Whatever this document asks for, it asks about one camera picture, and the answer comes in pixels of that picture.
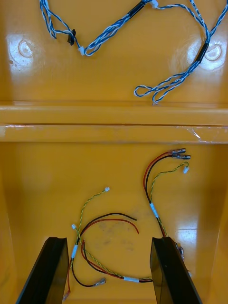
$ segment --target blue and white twisted wire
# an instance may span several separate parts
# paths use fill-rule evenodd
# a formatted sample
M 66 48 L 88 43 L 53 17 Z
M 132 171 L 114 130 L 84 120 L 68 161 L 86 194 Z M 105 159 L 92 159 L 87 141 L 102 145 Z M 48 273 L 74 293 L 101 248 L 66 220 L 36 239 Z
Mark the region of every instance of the blue and white twisted wire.
M 173 8 L 173 7 L 181 7 L 183 9 L 186 9 L 190 14 L 191 16 L 201 25 L 205 28 L 205 31 L 206 31 L 206 41 L 205 43 L 210 43 L 210 39 L 211 37 L 214 35 L 214 33 L 216 32 L 216 29 L 217 27 L 220 25 L 220 23 L 222 22 L 222 20 L 224 19 L 227 11 L 228 11 L 228 0 L 227 0 L 227 4 L 225 6 L 225 8 L 223 9 L 222 11 L 222 14 L 220 15 L 215 27 L 211 30 L 211 32 L 208 31 L 208 28 L 207 28 L 207 25 L 206 23 L 204 22 L 203 18 L 201 17 L 198 9 L 196 8 L 196 5 L 194 3 L 193 0 L 190 0 L 191 4 L 193 5 L 195 11 L 197 12 L 197 15 L 198 17 L 191 11 L 190 8 L 188 8 L 187 6 L 183 5 L 183 4 L 171 4 L 171 5 L 167 5 L 167 6 L 163 6 L 163 7 L 157 7 L 157 9 L 159 10 L 164 10 L 164 9 L 170 9 L 170 8 Z M 161 83 L 159 83 L 157 86 L 155 87 L 151 87 L 151 86 L 146 86 L 146 85 L 139 85 L 135 88 L 135 91 L 134 91 L 134 94 L 135 96 L 137 97 L 143 97 L 143 96 L 147 96 L 151 93 L 153 93 L 153 96 L 152 96 L 152 101 L 154 104 L 157 104 L 159 101 L 161 101 L 170 91 L 174 90 L 175 88 L 177 88 L 178 86 L 180 86 L 184 81 L 185 79 L 191 74 L 194 72 L 194 70 L 199 66 L 201 62 L 200 61 L 197 61 L 195 60 L 191 65 L 190 67 L 187 69 L 187 71 L 185 72 L 182 72 L 182 73 L 178 73 L 178 74 L 175 74 L 171 77 L 169 77 L 168 79 L 166 79 L 165 81 L 162 81 Z M 138 93 L 138 90 L 139 89 L 146 89 L 147 91 L 143 94 L 139 94 Z M 163 95 L 161 95 L 160 98 L 158 99 L 155 99 L 157 94 L 161 91 L 164 91 L 165 92 L 163 93 Z
M 118 32 L 118 30 L 129 20 L 130 20 L 129 15 L 126 15 L 123 18 L 116 21 L 114 24 L 107 27 L 102 34 L 100 34 L 93 42 L 89 44 L 88 47 L 85 48 L 85 55 L 92 56 L 95 52 L 99 50 L 99 48 L 103 43 L 105 43 L 108 39 L 113 37 Z
M 73 37 L 73 39 L 76 41 L 78 48 L 80 48 L 80 45 L 79 45 L 77 39 L 72 34 L 70 27 L 58 15 L 56 15 L 55 13 L 53 13 L 50 10 L 49 5 L 48 5 L 48 0 L 39 0 L 39 4 L 40 4 L 40 9 L 41 9 L 43 19 L 46 23 L 46 26 L 47 26 L 47 29 L 48 29 L 50 35 L 52 37 L 54 37 L 55 39 L 56 39 L 56 34 L 71 35 Z M 56 30 L 54 28 L 54 25 L 53 25 L 53 22 L 51 19 L 52 16 L 57 18 L 66 27 L 66 30 Z
M 147 4 L 149 2 L 154 2 L 155 0 L 142 0 L 142 2 L 144 4 Z M 67 34 L 67 35 L 71 35 L 75 42 L 77 43 L 78 46 L 78 50 L 80 51 L 81 55 L 86 55 L 86 56 L 92 56 L 95 52 L 97 52 L 99 50 L 99 48 L 101 47 L 101 45 L 103 43 L 105 43 L 107 40 L 109 40 L 110 38 L 112 38 L 117 32 L 118 30 L 126 23 L 130 20 L 130 15 L 127 14 L 125 15 L 123 18 L 119 19 L 118 21 L 116 21 L 114 24 L 108 26 L 102 34 L 100 34 L 93 42 L 91 42 L 88 47 L 86 47 L 85 49 L 83 48 L 83 46 L 80 46 L 77 39 L 74 37 L 74 35 L 71 32 L 70 27 L 56 14 L 54 14 L 48 5 L 48 0 L 39 0 L 40 3 L 40 9 L 42 12 L 42 16 L 43 19 L 46 23 L 47 29 L 50 33 L 50 35 L 52 37 L 54 37 L 56 39 L 56 34 Z M 56 17 L 66 28 L 67 30 L 61 31 L 61 30 L 55 30 L 54 26 L 53 26 L 53 22 L 51 17 L 54 16 Z

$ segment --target red wire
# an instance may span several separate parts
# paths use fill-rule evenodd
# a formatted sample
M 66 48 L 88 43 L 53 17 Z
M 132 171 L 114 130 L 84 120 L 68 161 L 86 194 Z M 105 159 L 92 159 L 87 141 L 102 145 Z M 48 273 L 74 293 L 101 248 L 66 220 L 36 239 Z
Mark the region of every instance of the red wire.
M 83 252 L 83 246 L 84 246 L 84 245 L 85 245 L 85 241 L 83 241 L 83 242 L 82 242 L 82 246 L 81 246 L 81 253 L 82 253 L 83 258 L 84 258 L 84 259 L 87 261 L 87 259 L 86 259 L 85 255 L 84 255 L 84 252 Z M 96 264 L 92 263 L 91 261 L 89 261 L 89 263 L 90 263 L 90 264 L 92 264 L 94 267 L 96 267 L 96 268 L 98 268 L 98 269 L 102 270 L 102 271 L 103 271 L 103 272 L 105 272 L 107 275 L 109 275 L 109 276 L 113 276 L 113 277 L 116 277 L 116 278 L 118 278 L 118 279 L 123 280 L 123 278 L 122 278 L 122 277 L 119 277 L 119 276 L 117 276 L 117 275 L 110 274 L 109 272 L 105 271 L 103 268 L 101 268 L 101 267 L 99 267 L 98 265 L 96 265 Z
M 99 223 L 99 222 L 104 222 L 104 221 L 119 221 L 119 222 L 128 223 L 128 224 L 132 225 L 132 226 L 135 228 L 135 230 L 137 231 L 137 233 L 139 234 L 138 228 L 137 228 L 132 222 L 130 222 L 130 221 L 126 220 L 126 219 L 120 219 L 120 218 L 118 218 L 118 219 L 117 219 L 117 218 L 107 218 L 107 219 L 100 219 L 100 220 L 97 220 L 97 221 L 91 223 L 91 224 L 84 230 L 84 232 L 86 232 L 86 230 L 87 230 L 88 228 L 90 228 L 92 225 L 94 225 L 94 224 L 96 224 L 96 223 Z
M 139 234 L 138 228 L 137 228 L 132 222 L 130 222 L 130 221 L 126 220 L 126 219 L 120 219 L 120 218 L 118 218 L 118 219 L 117 219 L 117 218 L 107 218 L 107 219 L 100 219 L 100 220 L 97 220 L 97 221 L 91 223 L 91 224 L 84 230 L 84 232 L 86 232 L 86 230 L 87 230 L 88 228 L 90 228 L 92 225 L 94 225 L 94 224 L 96 224 L 96 223 L 99 223 L 99 222 L 104 222 L 104 221 L 120 221 L 120 222 L 125 222 L 125 223 L 128 223 L 128 224 L 131 224 L 131 225 L 135 228 L 135 230 L 137 231 L 137 233 Z M 84 243 L 85 243 L 85 241 L 83 241 L 83 243 L 82 243 L 82 246 L 81 246 L 81 253 L 82 253 L 83 258 L 86 260 L 86 258 L 85 258 L 85 256 L 84 256 L 84 253 L 83 253 L 83 244 L 84 244 Z M 70 293 L 69 273 L 70 273 L 71 261 L 72 261 L 72 259 L 70 259 L 69 268 L 68 268 L 68 273 L 67 273 L 68 293 Z M 99 267 L 98 265 L 92 263 L 91 261 L 90 261 L 90 263 L 91 263 L 94 267 L 97 267 L 98 269 L 104 271 L 107 275 L 110 275 L 110 276 L 113 276 L 113 277 L 116 277 L 116 278 L 119 278 L 119 279 L 123 279 L 123 278 L 121 278 L 121 277 L 118 277 L 118 276 L 116 276 L 116 275 L 113 275 L 113 274 L 110 274 L 110 273 L 106 272 L 106 271 L 103 270 L 101 267 Z
M 144 189 L 146 189 L 145 180 L 146 180 L 146 175 L 147 175 L 147 173 L 148 173 L 150 167 L 151 167 L 157 160 L 159 160 L 161 157 L 165 156 L 166 154 L 167 154 L 167 155 L 171 154 L 171 151 L 167 151 L 167 152 L 165 152 L 165 153 L 159 155 L 159 156 L 158 156 L 157 158 L 155 158 L 155 159 L 149 164 L 149 166 L 147 167 L 146 172 L 145 172 L 145 174 L 144 174 L 144 178 L 143 178 L 143 187 L 144 187 Z

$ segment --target wire harness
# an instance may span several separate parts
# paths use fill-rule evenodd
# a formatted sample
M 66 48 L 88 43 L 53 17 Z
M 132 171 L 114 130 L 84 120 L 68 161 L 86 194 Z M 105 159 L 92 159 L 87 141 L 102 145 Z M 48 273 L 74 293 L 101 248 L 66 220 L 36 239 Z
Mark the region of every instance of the wire harness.
M 83 219 L 83 212 L 84 212 L 84 209 L 85 207 L 87 206 L 87 204 L 93 200 L 95 197 L 98 197 L 100 196 L 101 194 L 105 193 L 105 192 L 108 192 L 110 190 L 110 188 L 105 188 L 105 190 L 103 190 L 102 192 L 92 196 L 91 198 L 89 198 L 85 204 L 83 205 L 82 209 L 81 209 L 81 213 L 80 213 L 80 220 L 79 220 L 79 225 L 78 225 L 78 228 L 75 224 L 72 225 L 72 228 L 76 231 L 77 233 L 77 238 L 76 238 L 76 242 L 75 242 L 75 245 L 73 247 L 73 251 L 72 251 L 72 255 L 71 255 L 71 260 L 70 260 L 70 263 L 69 263 L 69 268 L 68 268 L 68 274 L 67 274 L 67 284 L 68 284 L 68 291 L 67 293 L 64 295 L 64 299 L 63 300 L 66 300 L 71 292 L 70 290 L 70 283 L 69 283 L 69 273 L 70 273 L 70 269 L 72 269 L 72 273 L 73 273 L 73 276 L 75 278 L 75 280 L 83 287 L 95 287 L 95 286 L 99 286 L 99 285 L 103 285 L 106 283 L 106 279 L 105 278 L 102 278 L 101 280 L 99 280 L 98 282 L 94 283 L 94 284 L 91 284 L 91 285 L 86 285 L 86 284 L 83 284 L 76 276 L 75 274 L 75 271 L 74 271 L 74 259 L 76 257 L 76 253 L 77 253 L 77 249 L 78 249 L 78 246 L 79 244 L 81 245 L 81 254 L 82 254 L 82 257 L 84 258 L 84 260 L 96 271 L 102 273 L 102 274 L 105 274 L 105 275 L 110 275 L 110 276 L 113 276 L 115 278 L 118 278 L 118 279 L 122 279 L 124 281 L 129 281 L 129 282 L 134 282 L 134 283 L 150 283 L 152 282 L 152 278 L 151 277 L 145 277 L 145 278 L 130 278 L 130 277 L 127 277 L 127 276 L 124 276 L 124 275 L 121 275 L 115 271 L 112 271 L 111 269 L 105 267 L 104 265 L 102 265 L 91 253 L 89 253 L 87 250 L 86 250 L 86 245 L 85 245 L 85 241 L 82 239 L 82 235 L 94 224 L 97 224 L 99 222 L 103 222 L 103 221 L 121 221 L 121 222 L 125 222 L 131 226 L 134 227 L 134 229 L 136 230 L 136 232 L 139 234 L 139 230 L 138 228 L 132 223 L 130 222 L 129 220 L 126 220 L 126 219 L 121 219 L 121 218 L 106 218 L 106 217 L 109 217 L 109 216 L 113 216 L 113 215 L 118 215 L 118 216 L 123 216 L 123 217 L 126 217 L 130 220 L 133 220 L 133 221 L 137 221 L 137 219 L 133 218 L 133 217 L 130 217 L 126 214 L 123 214 L 123 213 L 119 213 L 119 212 L 113 212 L 113 213 L 108 213 L 108 214 L 105 214 L 105 215 L 102 215 L 102 216 L 99 216 L 93 220 L 91 220 L 82 230 L 81 230 L 81 226 L 82 226 L 82 219 Z
M 157 178 L 159 178 L 161 175 L 164 175 L 164 174 L 167 174 L 167 173 L 173 173 L 175 171 L 177 171 L 179 168 L 183 167 L 183 173 L 186 174 L 189 170 L 189 163 L 187 161 L 183 162 L 181 165 L 177 166 L 176 168 L 174 168 L 173 170 L 170 170 L 170 171 L 162 171 L 160 173 L 158 173 L 153 181 L 152 181 L 152 186 L 151 186 L 151 191 L 150 191 L 150 194 L 148 193 L 148 180 L 149 180 L 149 176 L 151 174 L 151 171 L 152 169 L 154 168 L 154 166 L 160 162 L 161 160 L 163 159 L 166 159 L 166 158 L 169 158 L 169 157 L 172 157 L 172 158 L 176 158 L 176 159 L 181 159 L 181 160 L 189 160 L 191 158 L 190 155 L 186 155 L 185 154 L 186 152 L 186 149 L 177 149 L 177 150 L 170 150 L 170 151 L 167 151 L 161 155 L 159 155 L 157 158 L 155 158 L 147 167 L 146 169 L 146 172 L 144 174 L 144 177 L 143 177 L 143 188 L 145 190 L 145 193 L 146 193 L 146 197 L 147 197 L 147 200 L 150 204 L 150 207 L 153 211 L 153 214 L 154 216 L 156 217 L 157 221 L 158 221 L 158 224 L 159 224 L 159 227 L 160 227 L 160 230 L 161 230 L 161 233 L 164 237 L 167 237 L 168 236 L 168 233 L 166 232 L 166 229 L 161 221 L 161 218 L 154 206 L 154 203 L 153 203 L 153 199 L 152 199 L 152 192 L 153 192 L 153 188 L 154 188 L 154 184 L 155 184 L 155 181 L 157 180 Z
M 227 4 L 226 4 L 225 8 L 223 9 L 218 21 L 216 22 L 216 25 L 213 27 L 211 32 L 209 32 L 208 27 L 207 27 L 204 19 L 202 18 L 194 0 L 189 0 L 189 1 L 192 4 L 194 10 L 196 11 L 197 16 L 192 12 L 192 10 L 190 8 L 188 8 L 184 4 L 170 4 L 167 6 L 156 7 L 156 9 L 165 10 L 165 9 L 171 9 L 174 7 L 183 8 L 183 9 L 187 10 L 191 14 L 191 16 L 205 29 L 206 40 L 205 40 L 198 56 L 196 57 L 196 59 L 193 61 L 193 63 L 190 65 L 190 67 L 186 71 L 175 74 L 175 75 L 167 78 L 165 81 L 160 82 L 157 86 L 154 86 L 154 87 L 147 86 L 147 85 L 137 86 L 134 91 L 135 96 L 144 97 L 144 96 L 152 94 L 153 103 L 154 104 L 159 103 L 159 101 L 161 101 L 170 91 L 172 91 L 175 88 L 177 88 L 178 86 L 180 86 L 186 80 L 186 78 L 190 74 L 192 74 L 195 71 L 195 69 L 200 65 L 200 63 L 202 62 L 202 60 L 207 52 L 207 49 L 209 47 L 211 37 L 216 32 L 217 27 L 220 25 L 220 23 L 222 22 L 222 20 L 224 19 L 225 15 L 228 11 L 228 0 L 227 0 Z M 142 89 L 145 89 L 145 92 L 140 94 L 139 90 L 142 90 Z
M 156 0 L 141 0 L 132 10 L 130 10 L 124 17 L 117 20 L 114 24 L 108 26 L 93 42 L 91 42 L 86 48 L 81 46 L 78 43 L 78 40 L 76 38 L 76 31 L 75 29 L 71 30 L 70 27 L 55 13 L 53 13 L 48 4 L 48 0 L 39 0 L 40 3 L 40 9 L 42 13 L 42 17 L 46 23 L 46 27 L 50 33 L 50 35 L 53 38 L 57 38 L 57 34 L 66 34 L 68 35 L 68 42 L 70 45 L 74 45 L 76 42 L 78 50 L 82 56 L 86 55 L 88 57 L 92 56 L 94 53 L 96 53 L 102 44 L 107 42 L 110 38 L 116 35 L 118 30 L 122 28 L 125 23 L 127 23 L 133 16 L 135 16 L 147 3 L 150 3 L 154 9 L 158 10 L 165 10 L 165 9 L 171 9 L 174 7 L 185 9 L 190 15 L 205 29 L 206 33 L 206 40 L 196 57 L 196 59 L 193 61 L 193 63 L 189 66 L 189 68 L 181 73 L 174 74 L 173 76 L 167 78 L 166 80 L 160 82 L 157 86 L 147 86 L 147 85 L 138 85 L 135 88 L 134 95 L 137 97 L 144 97 L 147 95 L 152 94 L 152 101 L 154 104 L 159 103 L 170 91 L 174 90 L 178 86 L 180 86 L 189 75 L 191 75 L 195 69 L 200 65 L 202 62 L 207 49 L 210 44 L 211 37 L 216 32 L 217 27 L 220 25 L 222 20 L 224 19 L 227 11 L 228 11 L 228 0 L 225 8 L 223 9 L 218 21 L 216 22 L 216 25 L 213 27 L 211 32 L 209 32 L 208 27 L 202 18 L 194 0 L 189 0 L 191 5 L 193 6 L 195 13 L 187 7 L 184 4 L 170 4 L 166 6 L 159 7 L 158 2 Z M 54 28 L 52 17 L 56 18 L 58 21 L 60 21 L 66 30 L 56 30 Z
M 135 16 L 147 3 L 151 3 L 153 7 L 158 6 L 158 2 L 156 0 L 141 0 L 132 10 L 130 10 L 124 17 L 117 20 L 112 25 L 108 26 L 93 42 L 91 42 L 86 48 L 81 46 L 76 39 L 76 31 L 75 29 L 71 30 L 70 27 L 53 11 L 50 10 L 48 0 L 39 0 L 40 9 L 43 16 L 43 19 L 46 23 L 46 27 L 53 38 L 57 38 L 57 34 L 67 34 L 68 42 L 70 45 L 74 45 L 76 42 L 78 50 L 80 54 L 86 56 L 92 56 L 96 53 L 101 45 L 107 42 L 110 38 L 115 36 L 118 30 L 124 26 L 133 16 Z M 57 18 L 65 27 L 66 30 L 56 30 L 54 28 L 52 17 Z

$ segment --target yellow plastic surface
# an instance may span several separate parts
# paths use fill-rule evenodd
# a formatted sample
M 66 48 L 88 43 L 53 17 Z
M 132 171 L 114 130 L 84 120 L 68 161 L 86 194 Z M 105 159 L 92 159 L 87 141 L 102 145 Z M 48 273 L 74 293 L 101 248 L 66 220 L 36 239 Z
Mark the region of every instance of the yellow plastic surface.
M 225 0 L 197 1 L 211 29 Z M 54 12 L 87 46 L 137 1 L 52 1 Z M 50 38 L 39 1 L 0 2 L 0 302 L 15 303 L 49 236 L 76 238 L 83 225 L 108 212 L 135 216 L 140 234 L 124 223 L 102 223 L 85 234 L 87 249 L 126 276 L 150 275 L 152 237 L 161 237 L 143 192 L 143 173 L 160 153 L 186 147 L 190 171 L 159 178 L 154 204 L 171 237 L 185 249 L 186 266 L 204 304 L 227 304 L 228 64 L 227 17 L 211 48 L 222 57 L 198 67 L 161 106 L 137 99 L 136 85 L 157 85 L 188 66 L 202 29 L 181 9 L 144 8 L 92 58 L 67 37 Z M 152 175 L 180 161 L 165 160 Z M 76 273 L 85 283 L 101 276 L 79 252 Z M 84 289 L 70 277 L 75 304 L 155 304 L 152 284 L 108 277 Z
M 160 0 L 160 6 L 170 4 Z M 211 30 L 226 0 L 196 1 Z M 123 17 L 138 0 L 49 0 L 50 8 L 69 25 L 84 47 Z M 188 0 L 181 3 L 191 6 Z M 63 29 L 53 21 L 56 29 Z M 50 37 L 39 1 L 0 3 L 0 77 L 3 101 L 128 101 L 151 104 L 151 96 L 133 95 L 138 85 L 156 86 L 186 69 L 205 40 L 203 28 L 181 8 L 155 10 L 150 4 L 101 46 L 82 57 L 67 36 Z M 164 101 L 217 103 L 227 101 L 228 18 L 211 40 L 206 57 L 187 81 Z

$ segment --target yellow plastic tray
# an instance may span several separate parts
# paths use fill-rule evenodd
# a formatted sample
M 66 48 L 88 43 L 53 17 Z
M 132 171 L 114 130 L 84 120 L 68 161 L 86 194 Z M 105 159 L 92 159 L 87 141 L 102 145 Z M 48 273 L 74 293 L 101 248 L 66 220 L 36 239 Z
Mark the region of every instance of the yellow plastic tray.
M 225 0 L 198 2 L 212 28 Z M 84 46 L 136 3 L 49 2 Z M 204 39 L 202 29 L 181 9 L 148 6 L 94 57 L 84 58 L 66 37 L 50 38 L 39 1 L 1 1 L 0 25 L 0 302 L 15 303 L 47 237 L 67 237 L 71 252 L 71 224 L 78 223 L 86 199 L 107 186 L 111 191 L 85 209 L 83 224 L 125 212 L 137 217 L 140 234 L 125 224 L 98 225 L 85 234 L 87 247 L 126 276 L 150 275 L 152 237 L 161 234 L 143 173 L 160 153 L 186 147 L 189 173 L 161 177 L 154 204 L 169 235 L 184 247 L 203 302 L 226 304 L 227 61 L 204 61 L 161 106 L 133 95 L 136 85 L 157 85 L 186 68 Z M 225 58 L 227 25 L 226 17 L 213 38 Z M 153 175 L 179 163 L 165 160 Z M 99 279 L 77 254 L 78 277 Z M 152 284 L 108 277 L 106 285 L 84 289 L 72 276 L 70 282 L 70 304 L 156 303 Z

